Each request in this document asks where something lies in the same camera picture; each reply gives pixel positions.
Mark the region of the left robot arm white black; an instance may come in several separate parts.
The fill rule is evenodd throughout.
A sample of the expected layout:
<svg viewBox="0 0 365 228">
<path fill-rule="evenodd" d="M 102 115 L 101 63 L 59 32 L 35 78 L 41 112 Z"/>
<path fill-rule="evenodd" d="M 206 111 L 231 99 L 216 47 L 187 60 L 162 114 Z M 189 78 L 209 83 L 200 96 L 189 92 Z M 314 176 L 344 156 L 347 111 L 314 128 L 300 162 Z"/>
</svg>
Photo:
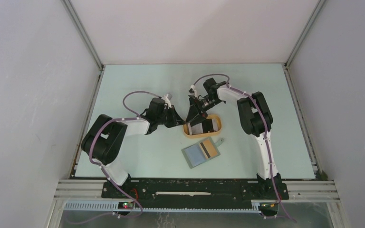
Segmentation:
<svg viewBox="0 0 365 228">
<path fill-rule="evenodd" d="M 126 182 L 129 173 L 123 168 L 118 155 L 127 136 L 149 135 L 158 126 L 173 128 L 186 121 L 178 115 L 168 98 L 153 98 L 148 108 L 136 117 L 112 118 L 101 114 L 81 143 L 92 164 L 97 165 L 106 178 L 113 182 L 113 192 L 120 198 L 129 196 L 131 184 Z"/>
</svg>

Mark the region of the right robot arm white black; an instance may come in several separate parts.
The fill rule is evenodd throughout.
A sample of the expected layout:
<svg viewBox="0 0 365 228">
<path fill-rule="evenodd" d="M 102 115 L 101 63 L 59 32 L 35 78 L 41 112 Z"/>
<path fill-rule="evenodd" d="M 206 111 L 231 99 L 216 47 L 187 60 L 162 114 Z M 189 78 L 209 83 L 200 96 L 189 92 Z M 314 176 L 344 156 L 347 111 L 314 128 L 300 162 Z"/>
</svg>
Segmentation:
<svg viewBox="0 0 365 228">
<path fill-rule="evenodd" d="M 194 86 L 190 89 L 188 124 L 199 124 L 208 116 L 207 111 L 220 103 L 232 103 L 238 109 L 239 121 L 243 131 L 258 144 L 259 165 L 257 177 L 265 181 L 257 186 L 258 194 L 265 199 L 271 198 L 277 191 L 274 184 L 278 169 L 274 163 L 271 148 L 271 125 L 273 117 L 262 92 L 249 94 L 229 84 L 218 83 L 207 90 L 203 98 L 196 96 Z"/>
</svg>

